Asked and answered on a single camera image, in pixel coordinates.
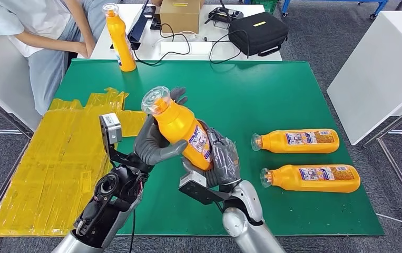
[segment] light blue pants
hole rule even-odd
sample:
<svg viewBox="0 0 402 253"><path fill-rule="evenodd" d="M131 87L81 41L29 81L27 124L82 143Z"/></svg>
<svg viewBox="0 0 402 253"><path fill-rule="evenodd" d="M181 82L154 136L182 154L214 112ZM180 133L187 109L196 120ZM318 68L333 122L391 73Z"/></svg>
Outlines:
<svg viewBox="0 0 402 253"><path fill-rule="evenodd" d="M95 41L100 37L106 22L102 6L117 0L80 0L86 13ZM58 40L83 42L80 30L71 17ZM35 109L41 115L47 111L67 69L68 52L42 49L28 58L30 84Z"/></svg>

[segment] person's hand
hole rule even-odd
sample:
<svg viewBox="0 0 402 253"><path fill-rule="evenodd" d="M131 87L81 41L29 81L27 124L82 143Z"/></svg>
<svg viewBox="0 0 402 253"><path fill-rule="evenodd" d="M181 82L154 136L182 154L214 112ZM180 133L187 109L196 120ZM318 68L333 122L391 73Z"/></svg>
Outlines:
<svg viewBox="0 0 402 253"><path fill-rule="evenodd" d="M77 54L81 54L84 58L88 58L86 44L83 42L72 42L73 43L73 50Z"/></svg>
<svg viewBox="0 0 402 253"><path fill-rule="evenodd" d="M202 170L194 166L187 158L182 157L182 165L187 172L196 171L207 180L207 187L222 186L239 181L240 163L235 144L222 136L216 129L210 128L205 122L198 120L207 132L210 141L210 151L213 157L213 168Z"/></svg>
<svg viewBox="0 0 402 253"><path fill-rule="evenodd" d="M84 43L86 44L86 51L87 51L87 58L90 58L92 55L92 52L94 52L94 48L95 48L95 40L91 34L91 37L89 38L89 40L84 41Z"/></svg>
<svg viewBox="0 0 402 253"><path fill-rule="evenodd" d="M185 93L184 87L176 87L170 92L170 97L177 104L184 104L187 97L181 96ZM159 127L152 115L148 115L142 129L134 141L134 152L148 165L156 165L157 163L175 157L184 151L188 142L180 140L174 145L169 146L169 142L159 131Z"/></svg>

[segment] gray carpet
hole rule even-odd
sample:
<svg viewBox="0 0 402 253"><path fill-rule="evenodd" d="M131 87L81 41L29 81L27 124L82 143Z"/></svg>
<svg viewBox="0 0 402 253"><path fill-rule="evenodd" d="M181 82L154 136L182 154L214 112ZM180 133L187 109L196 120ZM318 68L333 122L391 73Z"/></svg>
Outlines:
<svg viewBox="0 0 402 253"><path fill-rule="evenodd" d="M224 2L237 3L232 0ZM390 1L385 10L392 10L397 4ZM293 1L289 7L289 16L283 18L290 29L289 40L281 50L283 60L308 61L311 64L341 133L344 131L326 94L326 88L370 26L368 16L376 7L375 3L358 6L355 2ZM279 6L275 16L280 17ZM0 120L0 128L11 126ZM25 141L20 135L0 136L0 183ZM402 187L379 145L375 143L364 149L350 146L346 138L343 141L360 173L374 210L402 219ZM385 142L402 168L402 135L389 135L385 137ZM265 210L265 215L270 215L270 210ZM385 230L385 237L283 237L279 240L287 252L402 252L402 224L383 218L379 220ZM1 240L0 252L50 252L59 241L59 238L4 238ZM128 243L129 237L118 237L106 252L126 252ZM230 238L136 237L133 252L228 253L239 252L239 249Z"/></svg>

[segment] yellow plastic sheet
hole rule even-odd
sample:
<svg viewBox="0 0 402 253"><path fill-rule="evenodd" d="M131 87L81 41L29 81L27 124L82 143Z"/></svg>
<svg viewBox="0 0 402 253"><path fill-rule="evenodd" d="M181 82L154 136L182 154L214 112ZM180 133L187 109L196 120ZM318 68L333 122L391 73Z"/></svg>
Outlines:
<svg viewBox="0 0 402 253"><path fill-rule="evenodd" d="M117 113L120 125L122 126L122 137L137 136L146 120L146 113L143 111L121 111Z"/></svg>
<svg viewBox="0 0 402 253"><path fill-rule="evenodd" d="M122 111L127 95L108 88L92 93L85 107L52 102L0 205L0 236L65 236L72 229L110 170L99 115L117 113L124 136L136 136L143 125L145 113Z"/></svg>

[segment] clear plastic cap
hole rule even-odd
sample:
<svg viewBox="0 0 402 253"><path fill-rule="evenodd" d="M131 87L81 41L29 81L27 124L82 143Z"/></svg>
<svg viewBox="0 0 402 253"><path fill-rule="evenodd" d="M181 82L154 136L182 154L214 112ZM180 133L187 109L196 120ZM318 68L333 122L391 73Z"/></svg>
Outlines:
<svg viewBox="0 0 402 253"><path fill-rule="evenodd" d="M261 139L261 136L254 133L252 135L252 149L254 151L258 151L263 147L263 140Z"/></svg>
<svg viewBox="0 0 402 253"><path fill-rule="evenodd" d="M119 7L116 4L105 4L102 8L106 17L115 17L119 14Z"/></svg>
<svg viewBox="0 0 402 253"><path fill-rule="evenodd" d="M263 168L260 173L260 180L261 180L261 185L264 188L271 186L272 181L273 181L272 172L266 168Z"/></svg>
<svg viewBox="0 0 402 253"><path fill-rule="evenodd" d="M152 88L142 99L142 110L147 114L158 115L170 105L170 90L158 86Z"/></svg>

